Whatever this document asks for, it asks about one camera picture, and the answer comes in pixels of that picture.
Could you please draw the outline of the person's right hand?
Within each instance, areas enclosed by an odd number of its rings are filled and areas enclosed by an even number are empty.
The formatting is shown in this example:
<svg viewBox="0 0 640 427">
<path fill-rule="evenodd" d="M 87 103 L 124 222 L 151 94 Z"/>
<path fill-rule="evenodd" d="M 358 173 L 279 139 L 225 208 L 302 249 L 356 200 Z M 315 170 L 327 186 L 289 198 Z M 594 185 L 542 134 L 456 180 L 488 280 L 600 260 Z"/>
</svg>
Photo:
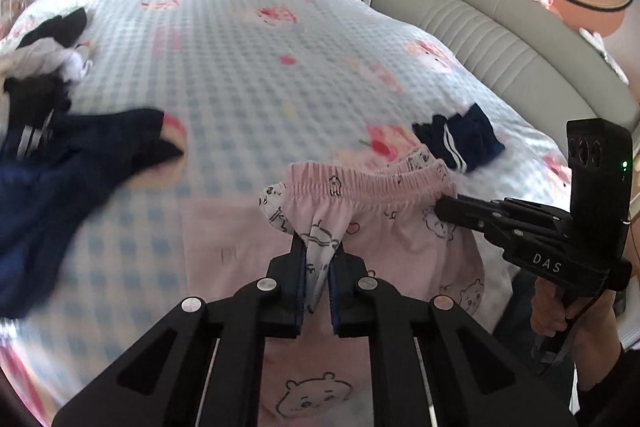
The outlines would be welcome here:
<svg viewBox="0 0 640 427">
<path fill-rule="evenodd" d="M 592 305 L 586 298 L 563 305 L 559 288 L 538 279 L 532 302 L 533 330 L 547 337 L 573 331 L 575 358 L 585 355 L 588 359 L 616 361 L 620 356 L 620 337 L 613 310 L 614 299 L 614 291 L 605 291 Z"/>
</svg>

